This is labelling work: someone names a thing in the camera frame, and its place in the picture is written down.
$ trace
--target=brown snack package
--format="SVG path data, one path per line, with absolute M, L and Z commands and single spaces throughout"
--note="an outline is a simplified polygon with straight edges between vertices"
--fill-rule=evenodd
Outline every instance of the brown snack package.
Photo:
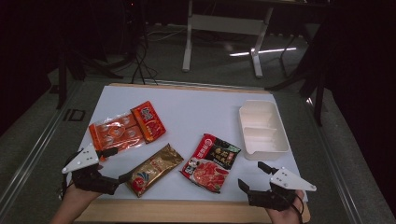
M 132 170 L 132 177 L 126 182 L 138 198 L 153 184 L 181 164 L 184 159 L 169 144 L 156 152 Z

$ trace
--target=white tabletop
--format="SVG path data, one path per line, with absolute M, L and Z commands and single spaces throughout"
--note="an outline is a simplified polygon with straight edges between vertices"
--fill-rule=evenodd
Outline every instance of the white tabletop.
M 112 118 L 146 101 L 151 101 L 165 126 L 166 133 L 153 143 L 129 148 L 102 162 L 104 168 L 100 171 L 101 174 L 118 178 L 169 143 L 185 161 L 145 192 L 141 200 L 246 202 L 248 198 L 238 187 L 238 178 L 250 185 L 250 189 L 268 190 L 271 176 L 259 169 L 256 161 L 247 160 L 243 152 L 237 156 L 220 194 L 197 187 L 179 172 L 198 146 L 204 133 L 211 133 L 236 147 L 245 149 L 238 110 L 246 100 L 276 102 L 272 94 L 264 93 L 106 86 L 90 124 Z M 91 142 L 92 138 L 87 127 L 81 147 Z M 275 168 L 284 166 L 299 175 L 292 150 L 276 161 L 265 161 L 265 163 Z M 122 184 L 114 195 L 103 195 L 100 199 L 137 199 L 137 197 Z

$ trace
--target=white desk frame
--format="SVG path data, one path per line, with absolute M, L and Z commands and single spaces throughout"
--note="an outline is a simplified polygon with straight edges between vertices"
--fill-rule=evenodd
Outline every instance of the white desk frame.
M 256 35 L 257 41 L 254 49 L 251 50 L 250 55 L 253 60 L 254 71 L 257 78 L 262 77 L 262 66 L 259 59 L 259 51 L 262 47 L 265 33 L 268 28 L 269 21 L 273 12 L 273 7 L 267 9 L 264 21 L 237 19 L 216 16 L 197 15 L 192 13 L 192 1 L 189 1 L 189 17 L 187 19 L 187 44 L 184 51 L 183 72 L 190 71 L 191 62 L 191 31 L 207 30 L 225 33 L 237 33 L 243 35 Z

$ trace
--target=chair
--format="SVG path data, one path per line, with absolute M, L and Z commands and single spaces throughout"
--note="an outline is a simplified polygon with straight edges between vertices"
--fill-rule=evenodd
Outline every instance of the chair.
M 293 73 L 291 73 L 290 75 L 287 74 L 285 64 L 283 63 L 283 56 L 285 52 L 288 50 L 289 46 L 292 44 L 294 39 L 299 36 L 298 34 L 300 34 L 305 39 L 306 43 L 310 45 L 312 43 L 312 40 L 314 39 L 315 34 L 318 31 L 319 26 L 320 24 L 317 23 L 305 23 L 300 25 L 299 27 L 300 29 L 297 31 L 297 35 L 294 35 L 289 41 L 289 43 L 286 45 L 285 49 L 283 49 L 279 57 L 279 62 L 284 77 L 290 77 L 293 74 Z

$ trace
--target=orange snack package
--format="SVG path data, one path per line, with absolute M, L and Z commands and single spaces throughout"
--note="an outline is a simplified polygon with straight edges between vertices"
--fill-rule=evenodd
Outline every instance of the orange snack package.
M 150 101 L 114 118 L 96 121 L 89 130 L 96 150 L 116 147 L 118 151 L 153 142 L 166 132 Z

